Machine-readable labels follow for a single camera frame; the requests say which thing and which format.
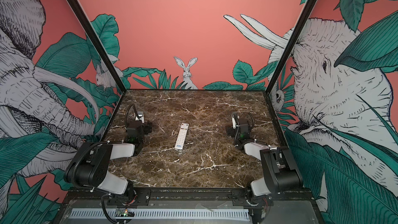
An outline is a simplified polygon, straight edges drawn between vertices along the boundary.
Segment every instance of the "remote control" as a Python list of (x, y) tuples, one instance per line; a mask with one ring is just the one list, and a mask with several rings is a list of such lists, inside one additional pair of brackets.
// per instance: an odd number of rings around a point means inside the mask
[(176, 146), (174, 148), (182, 150), (182, 147), (184, 147), (184, 142), (185, 142), (185, 137), (187, 136), (188, 132), (188, 126), (189, 124), (182, 123), (180, 131), (178, 133), (177, 141), (176, 141)]

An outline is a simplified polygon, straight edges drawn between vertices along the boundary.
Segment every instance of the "marble tabletop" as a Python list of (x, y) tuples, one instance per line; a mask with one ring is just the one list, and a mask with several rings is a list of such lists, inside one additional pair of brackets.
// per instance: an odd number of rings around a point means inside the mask
[[(114, 159), (113, 174), (137, 187), (246, 187), (263, 177), (261, 162), (235, 149), (226, 135), (231, 113), (251, 112), (256, 125), (251, 136), (279, 145), (262, 92), (131, 90), (124, 96), (105, 140), (125, 138), (124, 117), (135, 103), (152, 121), (152, 133), (136, 157)], [(134, 116), (131, 109), (129, 118)], [(183, 150), (174, 149), (181, 123), (188, 123)]]

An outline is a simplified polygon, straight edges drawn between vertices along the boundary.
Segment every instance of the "rabbit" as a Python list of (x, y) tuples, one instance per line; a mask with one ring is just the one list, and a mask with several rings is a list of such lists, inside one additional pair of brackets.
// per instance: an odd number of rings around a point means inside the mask
[[(110, 54), (108, 54), (108, 57), (112, 63), (119, 60), (116, 56), (112, 56)], [(123, 77), (123, 72), (119, 68), (115, 67), (115, 65), (113, 65), (113, 67), (115, 68), (117, 75), (119, 77)], [(106, 67), (105, 63), (102, 60), (101, 60), (101, 67), (97, 65), (96, 71), (97, 71), (96, 75), (97, 86), (102, 85), (104, 89), (107, 87), (116, 87), (116, 81), (112, 78), (111, 73), (108, 71), (108, 68)]]
[(189, 72), (189, 68), (193, 64), (195, 64), (195, 62), (197, 62), (198, 58), (194, 57), (191, 60), (189, 60), (187, 67), (185, 67), (185, 63), (180, 58), (175, 56), (174, 59), (176, 59), (178, 66), (180, 66), (184, 69), (184, 73), (182, 74), (182, 76), (183, 76), (182, 85), (187, 84), (185, 86), (185, 89), (198, 89), (197, 86), (195, 86), (195, 84), (193, 84), (193, 82), (191, 81), (192, 74), (191, 74), (191, 72)]

